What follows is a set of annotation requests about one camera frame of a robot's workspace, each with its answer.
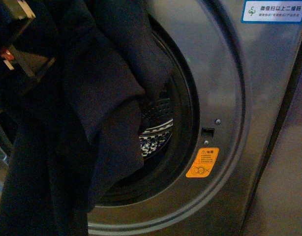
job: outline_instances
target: white sticker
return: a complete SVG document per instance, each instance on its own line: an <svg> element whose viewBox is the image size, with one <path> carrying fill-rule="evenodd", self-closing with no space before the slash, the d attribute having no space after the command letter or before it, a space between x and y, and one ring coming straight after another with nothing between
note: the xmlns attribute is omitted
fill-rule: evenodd
<svg viewBox="0 0 302 236"><path fill-rule="evenodd" d="M302 1L246 1L242 23L302 22Z"/></svg>

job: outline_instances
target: dark clothing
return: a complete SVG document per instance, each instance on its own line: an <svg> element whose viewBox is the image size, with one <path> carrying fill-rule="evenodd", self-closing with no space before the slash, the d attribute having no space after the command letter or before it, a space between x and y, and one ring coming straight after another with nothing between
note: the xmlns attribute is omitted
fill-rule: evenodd
<svg viewBox="0 0 302 236"><path fill-rule="evenodd" d="M122 32L116 25L124 11L101 2L110 1L87 1L90 13L82 0L27 0L36 20L17 47L57 61L28 94L3 98L19 130L1 197L0 236L87 235L87 212L143 166L136 99L145 90L157 99L171 64L152 39L142 1L120 1L129 15L141 15L128 18ZM119 18L105 28L100 7ZM145 32L136 40L129 37L132 25Z"/></svg>

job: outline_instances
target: washing machine door opening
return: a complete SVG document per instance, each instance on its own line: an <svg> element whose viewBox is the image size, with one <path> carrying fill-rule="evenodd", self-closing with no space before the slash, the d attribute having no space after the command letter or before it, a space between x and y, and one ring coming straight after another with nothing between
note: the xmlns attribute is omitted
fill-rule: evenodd
<svg viewBox="0 0 302 236"><path fill-rule="evenodd" d="M144 167L116 183L99 206L136 203L167 188L185 169L198 139L197 93L187 63L169 35L151 22L156 41L174 64L173 76L160 100L142 108L150 124L140 135Z"/></svg>

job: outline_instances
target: gray metal panel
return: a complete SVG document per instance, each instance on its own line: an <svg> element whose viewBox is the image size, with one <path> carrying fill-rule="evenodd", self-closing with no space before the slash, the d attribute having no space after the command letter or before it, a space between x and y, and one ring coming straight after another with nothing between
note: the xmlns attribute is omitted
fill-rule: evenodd
<svg viewBox="0 0 302 236"><path fill-rule="evenodd" d="M242 236L302 236L302 75Z"/></svg>

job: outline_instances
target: laundry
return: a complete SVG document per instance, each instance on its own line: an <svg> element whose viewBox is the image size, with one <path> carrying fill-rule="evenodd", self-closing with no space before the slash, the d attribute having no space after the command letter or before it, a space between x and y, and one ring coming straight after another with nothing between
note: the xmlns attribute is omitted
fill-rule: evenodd
<svg viewBox="0 0 302 236"><path fill-rule="evenodd" d="M27 0L36 19L17 47L57 60L25 96L2 96L19 133L1 197L0 236L87 235L87 212L114 183L143 166L137 99L146 92L149 100L158 99L172 65L152 39L144 2L122 1L126 8L108 2L118 21L125 12L140 17L107 35L118 22L99 25L108 21L99 2L88 1L88 9L82 0ZM129 37L132 30L139 37Z"/></svg>

